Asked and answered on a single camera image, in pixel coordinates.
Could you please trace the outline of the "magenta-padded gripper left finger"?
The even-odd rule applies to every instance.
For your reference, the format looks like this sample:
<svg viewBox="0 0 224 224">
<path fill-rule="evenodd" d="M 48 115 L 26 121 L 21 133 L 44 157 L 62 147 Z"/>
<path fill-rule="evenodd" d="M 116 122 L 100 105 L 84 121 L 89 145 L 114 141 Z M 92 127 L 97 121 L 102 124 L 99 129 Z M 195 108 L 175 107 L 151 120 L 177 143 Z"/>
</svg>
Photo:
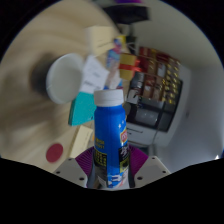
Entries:
<svg viewBox="0 0 224 224">
<path fill-rule="evenodd" d="M 91 147 L 76 158 L 66 159 L 54 174 L 70 181 L 80 187 L 94 189 L 97 187 L 97 178 L 93 161 L 93 150 Z"/>
</svg>

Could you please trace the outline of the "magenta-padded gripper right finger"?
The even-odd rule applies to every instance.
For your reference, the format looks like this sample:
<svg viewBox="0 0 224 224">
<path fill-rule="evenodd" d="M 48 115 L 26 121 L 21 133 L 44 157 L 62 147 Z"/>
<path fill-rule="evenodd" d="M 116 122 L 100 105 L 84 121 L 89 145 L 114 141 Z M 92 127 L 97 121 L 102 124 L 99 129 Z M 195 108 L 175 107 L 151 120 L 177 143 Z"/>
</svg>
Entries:
<svg viewBox="0 0 224 224">
<path fill-rule="evenodd" d="M 134 146 L 129 146 L 129 149 L 128 181 L 130 188 L 140 188 L 170 175 L 170 171 L 157 156 L 147 156 Z"/>
</svg>

